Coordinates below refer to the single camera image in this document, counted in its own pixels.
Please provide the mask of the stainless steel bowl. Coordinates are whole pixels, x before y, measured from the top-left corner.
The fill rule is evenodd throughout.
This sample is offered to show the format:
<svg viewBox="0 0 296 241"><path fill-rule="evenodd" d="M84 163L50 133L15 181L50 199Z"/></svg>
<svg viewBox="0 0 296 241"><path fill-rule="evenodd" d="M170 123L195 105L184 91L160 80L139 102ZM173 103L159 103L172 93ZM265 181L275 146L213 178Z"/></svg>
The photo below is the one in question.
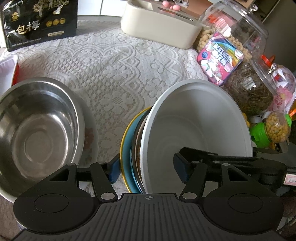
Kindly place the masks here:
<svg viewBox="0 0 296 241"><path fill-rule="evenodd" d="M58 80L21 81L1 96L1 196L9 202L66 164L85 140L79 98Z"/></svg>

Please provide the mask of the pink marshmallow bag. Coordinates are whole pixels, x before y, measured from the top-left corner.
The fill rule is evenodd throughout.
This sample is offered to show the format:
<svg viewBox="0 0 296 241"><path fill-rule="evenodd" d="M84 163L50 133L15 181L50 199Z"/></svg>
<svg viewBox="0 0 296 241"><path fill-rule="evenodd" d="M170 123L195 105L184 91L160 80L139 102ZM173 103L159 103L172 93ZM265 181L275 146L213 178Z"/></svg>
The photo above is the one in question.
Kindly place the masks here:
<svg viewBox="0 0 296 241"><path fill-rule="evenodd" d="M219 32L215 32L197 56L210 82L222 85L243 61L244 54Z"/></svg>

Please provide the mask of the green toy snack bottle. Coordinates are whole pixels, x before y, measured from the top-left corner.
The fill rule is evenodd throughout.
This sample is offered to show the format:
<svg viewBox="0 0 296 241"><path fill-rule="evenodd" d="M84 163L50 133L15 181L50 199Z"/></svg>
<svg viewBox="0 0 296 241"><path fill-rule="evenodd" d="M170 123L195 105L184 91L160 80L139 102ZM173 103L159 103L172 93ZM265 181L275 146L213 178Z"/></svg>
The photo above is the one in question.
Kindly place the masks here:
<svg viewBox="0 0 296 241"><path fill-rule="evenodd" d="M252 126L250 135L252 141L258 148L267 148L271 143L280 144L285 142L292 127L292 120L289 114L279 110L272 111L265 122Z"/></svg>

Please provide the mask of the clear glass snack jar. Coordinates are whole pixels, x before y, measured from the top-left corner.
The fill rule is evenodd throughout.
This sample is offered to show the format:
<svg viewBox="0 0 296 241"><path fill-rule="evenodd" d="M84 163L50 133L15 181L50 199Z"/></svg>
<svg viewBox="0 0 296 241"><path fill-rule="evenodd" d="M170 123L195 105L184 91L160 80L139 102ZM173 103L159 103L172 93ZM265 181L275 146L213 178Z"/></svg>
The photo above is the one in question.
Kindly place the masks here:
<svg viewBox="0 0 296 241"><path fill-rule="evenodd" d="M262 55L268 31L255 16L256 6L245 8L236 1L219 1L208 7L200 16L201 32L195 47L198 53L219 33L243 54L243 59L229 75L218 84L228 92L248 116L265 112L276 94L276 86L268 73L269 65Z"/></svg>

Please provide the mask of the black plum snack bag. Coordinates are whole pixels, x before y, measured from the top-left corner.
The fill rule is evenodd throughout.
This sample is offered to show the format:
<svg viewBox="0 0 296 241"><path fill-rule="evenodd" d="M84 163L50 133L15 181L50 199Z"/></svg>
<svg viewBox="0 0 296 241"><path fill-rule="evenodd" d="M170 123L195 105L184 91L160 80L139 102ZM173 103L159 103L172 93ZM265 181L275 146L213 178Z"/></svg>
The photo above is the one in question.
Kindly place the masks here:
<svg viewBox="0 0 296 241"><path fill-rule="evenodd" d="M9 52L76 35L78 1L1 1L1 29Z"/></svg>

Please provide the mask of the cream tissue box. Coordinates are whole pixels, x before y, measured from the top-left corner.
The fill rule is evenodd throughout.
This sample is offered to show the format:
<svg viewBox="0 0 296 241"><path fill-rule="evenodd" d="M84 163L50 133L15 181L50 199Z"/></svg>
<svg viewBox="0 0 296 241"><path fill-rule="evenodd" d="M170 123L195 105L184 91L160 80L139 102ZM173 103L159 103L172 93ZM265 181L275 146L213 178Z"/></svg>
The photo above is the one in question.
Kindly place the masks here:
<svg viewBox="0 0 296 241"><path fill-rule="evenodd" d="M193 16L154 1L127 1L120 26L129 36L180 49L191 48L202 29Z"/></svg>

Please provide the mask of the white paper noodle bowl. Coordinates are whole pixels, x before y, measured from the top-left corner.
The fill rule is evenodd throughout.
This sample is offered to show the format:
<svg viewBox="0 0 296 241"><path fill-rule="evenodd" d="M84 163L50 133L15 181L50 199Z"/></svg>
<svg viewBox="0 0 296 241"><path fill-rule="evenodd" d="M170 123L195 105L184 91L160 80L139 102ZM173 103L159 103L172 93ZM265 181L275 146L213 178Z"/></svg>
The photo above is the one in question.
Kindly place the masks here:
<svg viewBox="0 0 296 241"><path fill-rule="evenodd" d="M184 183L174 169L173 156L184 147L221 156L253 155L242 112L221 87L205 80L184 80L155 102L140 144L146 193L181 193Z"/></svg>

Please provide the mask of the pink round earmuffs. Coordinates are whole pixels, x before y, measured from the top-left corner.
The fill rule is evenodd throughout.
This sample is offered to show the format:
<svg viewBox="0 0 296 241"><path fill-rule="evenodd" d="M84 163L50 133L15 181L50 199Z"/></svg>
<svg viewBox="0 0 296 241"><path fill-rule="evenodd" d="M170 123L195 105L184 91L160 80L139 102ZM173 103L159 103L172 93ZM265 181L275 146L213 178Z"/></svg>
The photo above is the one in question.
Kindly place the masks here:
<svg viewBox="0 0 296 241"><path fill-rule="evenodd" d="M171 3L170 1L162 1L162 5L165 8L172 9L174 11L180 11L181 10L181 6L179 6L178 4L175 4L175 3Z"/></svg>

